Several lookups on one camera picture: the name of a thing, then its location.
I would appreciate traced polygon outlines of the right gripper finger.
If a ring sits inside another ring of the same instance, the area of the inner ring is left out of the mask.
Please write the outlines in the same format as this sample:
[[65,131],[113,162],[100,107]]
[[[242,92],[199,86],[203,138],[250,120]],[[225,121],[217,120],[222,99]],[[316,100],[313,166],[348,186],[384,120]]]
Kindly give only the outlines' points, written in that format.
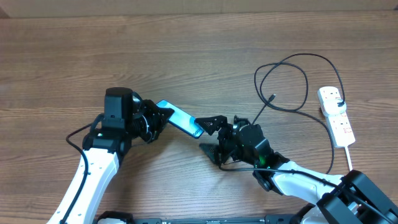
[[227,127],[227,117],[225,116],[213,116],[208,118],[196,118],[195,123],[201,127],[204,132],[210,136],[219,131],[221,128]]
[[213,164],[221,164],[221,149],[218,144],[200,143],[199,147]]

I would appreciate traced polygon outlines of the blue Galaxy S24+ smartphone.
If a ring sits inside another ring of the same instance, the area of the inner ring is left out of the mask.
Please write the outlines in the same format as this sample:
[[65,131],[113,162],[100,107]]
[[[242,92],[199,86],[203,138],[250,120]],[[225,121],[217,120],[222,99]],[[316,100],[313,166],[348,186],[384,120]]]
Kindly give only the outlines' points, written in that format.
[[174,113],[169,118],[169,123],[189,136],[198,139],[204,133],[204,130],[196,124],[195,117],[181,110],[170,102],[161,100],[156,105],[159,108],[173,109]]

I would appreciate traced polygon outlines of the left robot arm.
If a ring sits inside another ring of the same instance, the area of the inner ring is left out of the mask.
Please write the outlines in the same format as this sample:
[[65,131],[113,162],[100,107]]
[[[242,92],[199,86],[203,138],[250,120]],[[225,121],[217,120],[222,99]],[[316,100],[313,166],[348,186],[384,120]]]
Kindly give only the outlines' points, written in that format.
[[104,111],[85,127],[75,176],[50,223],[92,223],[104,192],[118,172],[132,140],[158,139],[174,110],[143,100],[130,88],[106,90]]

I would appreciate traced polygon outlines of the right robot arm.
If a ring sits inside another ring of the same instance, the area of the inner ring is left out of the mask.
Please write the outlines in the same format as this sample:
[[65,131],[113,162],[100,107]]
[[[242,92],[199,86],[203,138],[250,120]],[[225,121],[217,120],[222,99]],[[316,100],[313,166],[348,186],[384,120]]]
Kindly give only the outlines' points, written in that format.
[[303,168],[275,152],[260,125],[246,118],[228,123],[225,116],[214,116],[195,123],[209,135],[218,134],[218,143],[200,148],[220,170],[228,159],[245,162],[265,191],[308,203],[291,223],[397,223],[397,205],[358,170],[330,175]]

